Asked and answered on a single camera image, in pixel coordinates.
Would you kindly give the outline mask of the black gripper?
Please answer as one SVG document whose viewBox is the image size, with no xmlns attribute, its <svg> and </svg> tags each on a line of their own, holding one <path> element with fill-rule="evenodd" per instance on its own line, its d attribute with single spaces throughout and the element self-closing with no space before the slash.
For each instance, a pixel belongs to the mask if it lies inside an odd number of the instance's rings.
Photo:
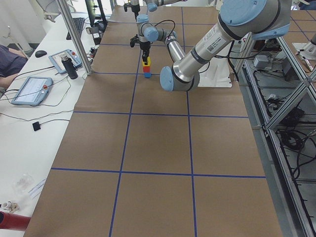
<svg viewBox="0 0 316 237">
<path fill-rule="evenodd" d="M 143 51 L 142 53 L 142 59 L 146 60 L 147 57 L 149 57 L 149 51 L 151 48 L 151 42 L 140 42 L 140 48 Z"/>
<path fill-rule="evenodd" d="M 140 11 L 140 5 L 137 4 L 137 5 L 132 5 L 131 6 L 131 10 L 133 13 L 138 13 Z"/>
</svg>

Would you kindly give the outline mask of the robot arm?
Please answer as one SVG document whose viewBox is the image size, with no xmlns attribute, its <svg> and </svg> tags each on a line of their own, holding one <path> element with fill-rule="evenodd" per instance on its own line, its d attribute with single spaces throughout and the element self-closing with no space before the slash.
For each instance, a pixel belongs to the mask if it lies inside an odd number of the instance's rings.
<svg viewBox="0 0 316 237">
<path fill-rule="evenodd" d="M 154 12 L 157 10 L 159 6 L 172 4 L 180 1 L 187 1 L 187 0 L 145 0 L 147 10 L 149 12 Z M 128 8 L 132 9 L 132 12 L 135 14 L 140 11 L 140 1 L 139 0 L 129 0 L 124 6 L 124 11 L 127 12 Z"/>
<path fill-rule="evenodd" d="M 248 33 L 254 40 L 284 36 L 289 31 L 291 4 L 290 0 L 225 0 L 218 22 L 189 53 L 184 53 L 172 31 L 153 26 L 146 14 L 136 17 L 138 36 L 141 42 L 162 41 L 169 51 L 173 65 L 162 68 L 161 87 L 166 91 L 190 91 L 199 84 L 199 69 L 233 40 Z"/>
</svg>

